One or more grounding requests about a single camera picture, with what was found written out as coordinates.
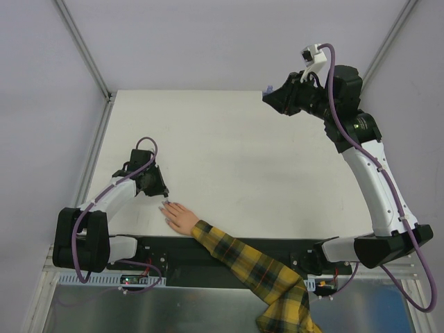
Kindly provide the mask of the purple nail polish bottle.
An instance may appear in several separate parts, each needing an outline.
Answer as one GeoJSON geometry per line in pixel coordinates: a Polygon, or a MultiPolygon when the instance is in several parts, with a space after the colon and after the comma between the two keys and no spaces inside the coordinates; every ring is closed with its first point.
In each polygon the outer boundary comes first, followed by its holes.
{"type": "Polygon", "coordinates": [[[268,85],[267,88],[262,92],[262,96],[273,93],[275,90],[272,85],[268,85]]]}

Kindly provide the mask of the yellow plaid sleeve forearm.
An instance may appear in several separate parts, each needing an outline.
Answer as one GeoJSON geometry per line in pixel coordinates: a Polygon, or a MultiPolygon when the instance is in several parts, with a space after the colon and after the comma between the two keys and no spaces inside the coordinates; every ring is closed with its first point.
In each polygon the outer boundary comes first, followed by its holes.
{"type": "Polygon", "coordinates": [[[321,331],[311,317],[309,294],[301,275],[205,221],[199,221],[191,235],[268,305],[256,318],[260,332],[321,331]]]}

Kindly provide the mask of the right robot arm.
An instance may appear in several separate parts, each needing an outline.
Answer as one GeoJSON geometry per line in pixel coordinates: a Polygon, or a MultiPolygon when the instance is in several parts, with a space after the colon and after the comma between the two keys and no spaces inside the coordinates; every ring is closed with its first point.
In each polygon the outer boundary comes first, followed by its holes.
{"type": "Polygon", "coordinates": [[[328,87],[318,77],[291,73],[279,89],[267,92],[262,100],[280,114],[292,116],[305,111],[323,120],[325,133],[352,170],[370,213],[372,233],[356,237],[333,237],[314,245],[312,265],[319,273],[329,273],[337,262],[360,262],[375,268],[414,251],[413,241],[422,246],[434,236],[429,225],[419,224],[402,197],[394,198],[395,183],[390,175],[382,135],[374,118],[359,109],[362,79],[354,67],[334,68],[333,97],[337,117],[353,146],[334,122],[328,100],[328,87]]]}

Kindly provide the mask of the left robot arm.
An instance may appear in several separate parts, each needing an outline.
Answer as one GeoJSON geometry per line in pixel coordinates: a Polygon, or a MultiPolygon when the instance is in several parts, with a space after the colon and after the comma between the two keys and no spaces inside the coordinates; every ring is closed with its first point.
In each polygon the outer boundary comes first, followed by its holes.
{"type": "Polygon", "coordinates": [[[53,245],[53,264],[60,268],[100,273],[110,262],[123,260],[132,270],[146,263],[146,252],[134,237],[111,237],[108,223],[139,193],[169,195],[153,151],[134,148],[130,160],[90,201],[62,209],[53,245]]]}

